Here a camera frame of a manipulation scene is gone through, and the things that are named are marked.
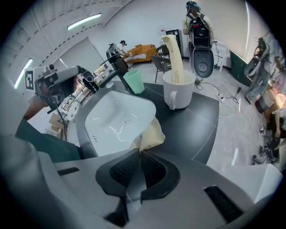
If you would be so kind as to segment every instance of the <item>black slot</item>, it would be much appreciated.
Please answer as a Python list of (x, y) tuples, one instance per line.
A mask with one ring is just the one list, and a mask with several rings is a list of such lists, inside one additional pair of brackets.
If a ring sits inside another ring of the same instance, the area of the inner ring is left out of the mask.
[(204, 191), (227, 223), (232, 222), (243, 214), (242, 210), (219, 187), (210, 186), (205, 188)]
[(77, 171), (79, 171), (79, 168), (72, 167), (72, 168), (68, 168), (68, 169), (64, 169), (64, 170), (59, 170), (58, 174), (60, 176), (64, 176), (64, 175), (71, 174), (71, 173), (74, 173), (74, 172), (77, 172)]

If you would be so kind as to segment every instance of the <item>chair leg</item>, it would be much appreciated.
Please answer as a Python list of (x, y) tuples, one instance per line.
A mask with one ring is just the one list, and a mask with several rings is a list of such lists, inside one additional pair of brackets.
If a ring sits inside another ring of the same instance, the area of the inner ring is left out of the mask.
[(155, 83), (156, 83), (156, 81), (157, 81), (157, 75), (158, 75), (158, 69), (157, 69), (157, 72), (156, 72), (156, 79), (155, 79)]

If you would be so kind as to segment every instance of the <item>black cap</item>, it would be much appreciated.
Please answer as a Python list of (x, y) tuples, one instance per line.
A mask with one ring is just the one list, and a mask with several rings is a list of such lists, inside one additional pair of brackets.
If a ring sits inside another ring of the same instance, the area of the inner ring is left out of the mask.
[(124, 41), (124, 40), (122, 40), (120, 43), (123, 43), (123, 42), (125, 43), (125, 45), (127, 45), (127, 44), (126, 44), (126, 41)]

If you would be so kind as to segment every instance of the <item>mug handle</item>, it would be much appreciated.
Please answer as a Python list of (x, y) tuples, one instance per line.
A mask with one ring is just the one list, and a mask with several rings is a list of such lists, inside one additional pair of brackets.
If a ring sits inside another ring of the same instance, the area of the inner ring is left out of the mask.
[(170, 93), (169, 108), (170, 108), (171, 110), (175, 110), (175, 108), (176, 108), (176, 106), (175, 106), (176, 95), (177, 95), (177, 91), (172, 91), (172, 92)]

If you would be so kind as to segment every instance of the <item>hand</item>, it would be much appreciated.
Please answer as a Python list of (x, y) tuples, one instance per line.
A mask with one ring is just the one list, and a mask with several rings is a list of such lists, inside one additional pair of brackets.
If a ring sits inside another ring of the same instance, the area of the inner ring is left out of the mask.
[(280, 137), (280, 134), (281, 134), (281, 131), (280, 131), (280, 129), (278, 128), (277, 130), (276, 130), (276, 133), (275, 133), (275, 137)]

